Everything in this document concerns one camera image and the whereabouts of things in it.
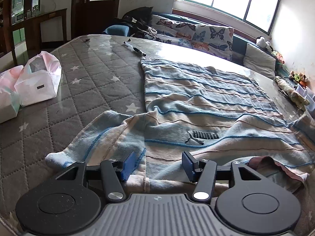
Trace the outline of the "black white pen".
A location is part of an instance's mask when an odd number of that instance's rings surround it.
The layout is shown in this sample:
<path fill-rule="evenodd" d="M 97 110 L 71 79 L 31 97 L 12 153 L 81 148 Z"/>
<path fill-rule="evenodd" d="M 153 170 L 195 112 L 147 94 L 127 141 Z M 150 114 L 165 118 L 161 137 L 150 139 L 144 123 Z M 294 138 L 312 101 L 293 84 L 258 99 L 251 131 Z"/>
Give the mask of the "black white pen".
<path fill-rule="evenodd" d="M 145 57 L 145 56 L 147 56 L 147 54 L 144 53 L 142 50 L 140 50 L 140 49 L 134 47 L 133 45 L 131 45 L 129 41 L 125 41 L 125 42 L 124 42 L 124 45 L 125 45 L 126 47 L 128 47 L 131 51 L 133 51 L 134 53 L 138 54 L 140 57 Z"/>

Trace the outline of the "blue striped sweater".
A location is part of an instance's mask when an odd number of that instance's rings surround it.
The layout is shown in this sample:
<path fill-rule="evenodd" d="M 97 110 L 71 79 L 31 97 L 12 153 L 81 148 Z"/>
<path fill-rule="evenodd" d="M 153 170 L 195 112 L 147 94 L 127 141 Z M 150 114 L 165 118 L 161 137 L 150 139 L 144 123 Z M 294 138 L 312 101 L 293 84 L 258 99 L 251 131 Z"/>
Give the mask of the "blue striped sweater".
<path fill-rule="evenodd" d="M 254 162 L 280 186 L 293 190 L 314 180 L 314 121 L 288 123 L 250 78 L 212 67 L 163 59 L 140 60 L 145 111 L 108 110 L 71 144 L 46 156 L 60 170 L 77 161 L 98 165 L 134 152 L 128 192 L 190 191 L 182 152 L 219 165 Z"/>

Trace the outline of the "brown plush toy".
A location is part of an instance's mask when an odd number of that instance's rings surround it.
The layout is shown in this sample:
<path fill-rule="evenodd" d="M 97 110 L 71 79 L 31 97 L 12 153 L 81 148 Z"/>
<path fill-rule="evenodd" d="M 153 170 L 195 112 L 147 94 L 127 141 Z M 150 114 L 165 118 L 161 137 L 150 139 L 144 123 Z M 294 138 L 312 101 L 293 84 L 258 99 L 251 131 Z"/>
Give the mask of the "brown plush toy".
<path fill-rule="evenodd" d="M 289 79 L 293 80 L 296 83 L 303 83 L 306 84 L 309 79 L 303 73 L 295 73 L 293 70 L 289 73 Z"/>

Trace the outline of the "clear plastic storage box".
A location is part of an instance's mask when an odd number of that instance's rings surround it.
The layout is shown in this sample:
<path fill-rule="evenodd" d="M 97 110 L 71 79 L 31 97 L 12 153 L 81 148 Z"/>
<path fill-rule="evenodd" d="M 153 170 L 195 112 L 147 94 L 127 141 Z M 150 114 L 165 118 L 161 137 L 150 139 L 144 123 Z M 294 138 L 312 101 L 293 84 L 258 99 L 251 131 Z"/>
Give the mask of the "clear plastic storage box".
<path fill-rule="evenodd" d="M 314 113 L 315 103 L 314 103 L 314 93 L 308 87 L 302 87 L 300 84 L 297 85 L 296 91 L 305 100 L 305 108 L 309 113 Z"/>

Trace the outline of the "right butterfly pillow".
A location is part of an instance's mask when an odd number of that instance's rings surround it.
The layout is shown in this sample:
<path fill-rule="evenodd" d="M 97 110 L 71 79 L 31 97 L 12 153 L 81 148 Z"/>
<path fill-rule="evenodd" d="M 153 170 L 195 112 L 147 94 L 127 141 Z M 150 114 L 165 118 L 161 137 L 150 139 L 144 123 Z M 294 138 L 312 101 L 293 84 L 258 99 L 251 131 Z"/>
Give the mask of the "right butterfly pillow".
<path fill-rule="evenodd" d="M 233 35 L 234 29 L 230 27 L 196 25 L 191 45 L 195 50 L 231 61 Z"/>

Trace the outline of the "dark wooden door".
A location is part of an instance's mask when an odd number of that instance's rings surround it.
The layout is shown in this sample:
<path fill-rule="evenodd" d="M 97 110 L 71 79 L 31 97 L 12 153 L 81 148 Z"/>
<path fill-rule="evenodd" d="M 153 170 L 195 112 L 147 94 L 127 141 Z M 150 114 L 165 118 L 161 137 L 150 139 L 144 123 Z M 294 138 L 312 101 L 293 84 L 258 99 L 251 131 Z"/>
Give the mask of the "dark wooden door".
<path fill-rule="evenodd" d="M 71 0 L 71 38 L 100 34 L 118 16 L 120 0 Z"/>

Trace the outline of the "pink white storage bag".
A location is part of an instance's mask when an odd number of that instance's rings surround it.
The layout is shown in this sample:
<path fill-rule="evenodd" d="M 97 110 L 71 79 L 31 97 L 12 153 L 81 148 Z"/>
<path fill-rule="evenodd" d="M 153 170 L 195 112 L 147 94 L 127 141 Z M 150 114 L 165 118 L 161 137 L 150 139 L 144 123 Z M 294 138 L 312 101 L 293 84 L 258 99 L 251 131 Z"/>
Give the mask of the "pink white storage bag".
<path fill-rule="evenodd" d="M 42 51 L 29 59 L 14 87 L 23 107 L 55 98 L 61 81 L 60 61 Z"/>

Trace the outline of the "dark wooden cabinet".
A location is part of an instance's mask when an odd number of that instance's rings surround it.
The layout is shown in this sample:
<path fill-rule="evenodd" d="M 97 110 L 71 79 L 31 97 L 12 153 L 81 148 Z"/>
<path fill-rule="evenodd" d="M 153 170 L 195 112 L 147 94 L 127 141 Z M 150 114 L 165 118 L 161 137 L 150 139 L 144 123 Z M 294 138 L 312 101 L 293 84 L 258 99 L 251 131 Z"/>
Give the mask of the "dark wooden cabinet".
<path fill-rule="evenodd" d="M 69 13 L 57 0 L 1 0 L 1 65 L 23 64 L 66 43 Z"/>

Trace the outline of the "white plush toy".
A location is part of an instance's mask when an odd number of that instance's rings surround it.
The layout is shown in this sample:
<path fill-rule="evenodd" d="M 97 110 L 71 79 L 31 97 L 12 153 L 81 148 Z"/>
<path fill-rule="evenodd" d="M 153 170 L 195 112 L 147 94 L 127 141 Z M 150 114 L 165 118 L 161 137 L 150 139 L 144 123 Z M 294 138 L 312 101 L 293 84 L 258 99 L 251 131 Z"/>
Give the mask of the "white plush toy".
<path fill-rule="evenodd" d="M 273 48 L 270 45 L 270 42 L 267 41 L 263 36 L 259 36 L 256 38 L 256 45 L 264 51 L 268 51 L 270 53 L 273 52 Z"/>

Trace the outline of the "black bag on sofa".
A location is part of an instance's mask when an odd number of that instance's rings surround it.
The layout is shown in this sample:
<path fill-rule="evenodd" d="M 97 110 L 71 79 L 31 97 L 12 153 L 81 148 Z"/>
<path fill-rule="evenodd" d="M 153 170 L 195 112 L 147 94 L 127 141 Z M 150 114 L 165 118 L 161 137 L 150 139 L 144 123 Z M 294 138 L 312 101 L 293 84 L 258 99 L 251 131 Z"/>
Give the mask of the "black bag on sofa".
<path fill-rule="evenodd" d="M 123 23 L 130 27 L 132 37 L 154 40 L 157 30 L 151 27 L 153 7 L 139 7 L 127 12 L 123 17 Z"/>

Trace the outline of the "butterfly pillow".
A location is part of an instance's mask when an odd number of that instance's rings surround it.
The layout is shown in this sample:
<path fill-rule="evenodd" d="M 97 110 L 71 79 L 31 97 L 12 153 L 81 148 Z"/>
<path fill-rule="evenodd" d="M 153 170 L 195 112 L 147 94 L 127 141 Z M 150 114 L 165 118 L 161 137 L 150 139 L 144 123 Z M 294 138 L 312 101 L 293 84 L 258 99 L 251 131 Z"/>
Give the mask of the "butterfly pillow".
<path fill-rule="evenodd" d="M 196 25 L 191 45 L 195 50 L 231 61 L 233 35 L 234 29 L 230 27 Z"/>
<path fill-rule="evenodd" d="M 196 33 L 195 24 L 174 21 L 153 14 L 151 27 L 157 31 L 155 41 L 192 48 L 191 41 Z"/>

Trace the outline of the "orange green plush toy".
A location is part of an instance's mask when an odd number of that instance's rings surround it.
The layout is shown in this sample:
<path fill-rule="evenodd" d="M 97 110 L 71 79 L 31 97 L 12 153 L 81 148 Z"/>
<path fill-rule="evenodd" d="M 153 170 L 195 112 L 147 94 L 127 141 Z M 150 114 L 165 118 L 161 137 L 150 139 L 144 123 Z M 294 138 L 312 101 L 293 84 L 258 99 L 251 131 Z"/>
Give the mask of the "orange green plush toy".
<path fill-rule="evenodd" d="M 285 64 L 283 56 L 278 52 L 278 51 L 273 51 L 272 54 L 274 56 L 276 56 L 277 60 L 281 63 L 281 64 Z"/>

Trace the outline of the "folded yellow floral cloth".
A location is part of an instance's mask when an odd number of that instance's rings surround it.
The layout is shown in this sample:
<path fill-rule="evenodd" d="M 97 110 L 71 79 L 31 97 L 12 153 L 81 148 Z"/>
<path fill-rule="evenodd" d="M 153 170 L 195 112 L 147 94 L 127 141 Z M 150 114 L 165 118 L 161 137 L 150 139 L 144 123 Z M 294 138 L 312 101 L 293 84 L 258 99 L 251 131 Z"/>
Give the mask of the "folded yellow floral cloth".
<path fill-rule="evenodd" d="M 310 102 L 301 96 L 296 90 L 288 85 L 288 83 L 279 76 L 274 77 L 274 81 L 277 86 L 288 96 L 288 98 L 296 104 L 296 106 L 303 112 L 306 111 L 305 107 L 310 104 Z"/>

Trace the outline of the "left butterfly pillow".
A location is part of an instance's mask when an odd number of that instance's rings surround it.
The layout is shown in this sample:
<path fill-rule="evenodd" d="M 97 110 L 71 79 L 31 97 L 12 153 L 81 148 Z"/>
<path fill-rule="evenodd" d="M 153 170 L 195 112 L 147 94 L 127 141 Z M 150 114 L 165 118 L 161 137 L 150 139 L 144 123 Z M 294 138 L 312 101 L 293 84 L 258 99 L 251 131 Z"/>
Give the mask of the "left butterfly pillow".
<path fill-rule="evenodd" d="M 196 33 L 195 24 L 174 21 L 153 14 L 151 27 L 157 31 L 155 41 L 192 48 L 191 41 Z"/>

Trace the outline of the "grey cushion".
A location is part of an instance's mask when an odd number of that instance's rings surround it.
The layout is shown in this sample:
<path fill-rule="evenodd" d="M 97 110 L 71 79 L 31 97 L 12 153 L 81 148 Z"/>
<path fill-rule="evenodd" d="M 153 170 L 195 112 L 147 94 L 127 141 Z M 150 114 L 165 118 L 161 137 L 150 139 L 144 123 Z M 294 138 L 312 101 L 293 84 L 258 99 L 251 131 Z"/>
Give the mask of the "grey cushion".
<path fill-rule="evenodd" d="M 248 43 L 243 64 L 249 69 L 266 76 L 274 74 L 276 60 L 261 49 Z"/>

